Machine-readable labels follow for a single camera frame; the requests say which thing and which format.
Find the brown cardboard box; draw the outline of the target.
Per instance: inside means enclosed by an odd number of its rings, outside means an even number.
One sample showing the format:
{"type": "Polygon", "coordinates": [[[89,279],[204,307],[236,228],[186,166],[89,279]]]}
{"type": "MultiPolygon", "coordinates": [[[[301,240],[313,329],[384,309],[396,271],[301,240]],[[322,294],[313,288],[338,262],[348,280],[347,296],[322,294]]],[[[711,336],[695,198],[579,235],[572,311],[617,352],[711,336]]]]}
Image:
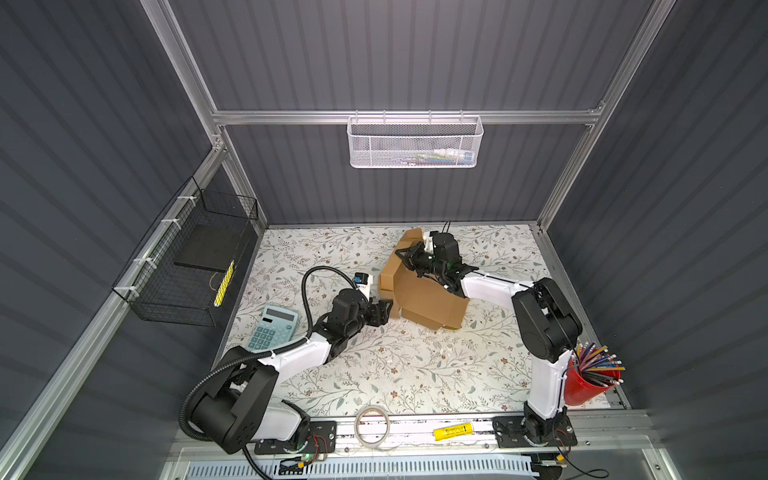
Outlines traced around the brown cardboard box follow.
{"type": "Polygon", "coordinates": [[[379,273],[378,294],[393,302],[391,319],[406,319],[431,330],[460,329],[469,304],[433,280],[418,277],[395,253],[379,273]]]}

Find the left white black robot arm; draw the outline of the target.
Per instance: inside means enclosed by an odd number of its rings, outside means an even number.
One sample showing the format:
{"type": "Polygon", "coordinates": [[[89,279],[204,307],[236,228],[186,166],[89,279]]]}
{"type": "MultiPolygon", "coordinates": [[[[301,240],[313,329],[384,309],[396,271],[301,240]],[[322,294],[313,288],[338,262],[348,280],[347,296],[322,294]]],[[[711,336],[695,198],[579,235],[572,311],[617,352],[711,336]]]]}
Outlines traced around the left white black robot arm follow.
{"type": "Polygon", "coordinates": [[[295,403],[275,397],[275,387],[338,357],[364,327],[386,325],[393,306],[390,299],[371,300],[357,288],[346,288],[300,340],[259,353],[231,348],[182,402],[181,430],[228,454],[258,441],[301,449],[311,436],[311,417],[295,403]]]}

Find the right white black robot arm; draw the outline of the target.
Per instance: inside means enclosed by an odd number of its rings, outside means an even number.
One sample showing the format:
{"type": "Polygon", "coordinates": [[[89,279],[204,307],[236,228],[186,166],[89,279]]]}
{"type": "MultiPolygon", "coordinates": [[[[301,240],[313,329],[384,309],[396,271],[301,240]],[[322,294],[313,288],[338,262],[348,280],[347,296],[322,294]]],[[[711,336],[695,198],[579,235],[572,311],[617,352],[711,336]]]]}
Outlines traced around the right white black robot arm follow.
{"type": "Polygon", "coordinates": [[[519,335],[532,356],[530,390],[518,430],[533,446],[555,440],[567,419],[565,386],[569,362],[583,327],[555,280],[512,280],[463,262],[447,231],[432,231],[395,255],[419,278],[428,278],[460,298],[484,300],[514,311],[519,335]]]}

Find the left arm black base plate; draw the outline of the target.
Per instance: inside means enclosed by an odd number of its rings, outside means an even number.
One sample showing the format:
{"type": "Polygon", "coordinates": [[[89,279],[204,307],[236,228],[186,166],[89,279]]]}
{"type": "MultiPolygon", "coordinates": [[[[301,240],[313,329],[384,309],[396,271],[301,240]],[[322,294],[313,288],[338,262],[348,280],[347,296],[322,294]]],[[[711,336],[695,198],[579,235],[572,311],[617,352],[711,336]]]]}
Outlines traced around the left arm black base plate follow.
{"type": "Polygon", "coordinates": [[[297,431],[288,440],[255,440],[252,443],[252,452],[256,455],[333,453],[336,433],[335,421],[301,422],[297,431]]]}

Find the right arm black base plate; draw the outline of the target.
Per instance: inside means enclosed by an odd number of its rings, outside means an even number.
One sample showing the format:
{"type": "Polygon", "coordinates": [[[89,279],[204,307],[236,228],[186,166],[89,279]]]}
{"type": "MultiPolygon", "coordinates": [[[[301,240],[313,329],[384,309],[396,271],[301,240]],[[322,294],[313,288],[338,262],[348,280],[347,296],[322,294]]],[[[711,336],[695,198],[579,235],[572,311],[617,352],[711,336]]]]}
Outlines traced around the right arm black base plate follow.
{"type": "Polygon", "coordinates": [[[502,415],[492,419],[500,448],[575,447],[578,439],[567,415],[539,420],[524,415],[502,415]]]}

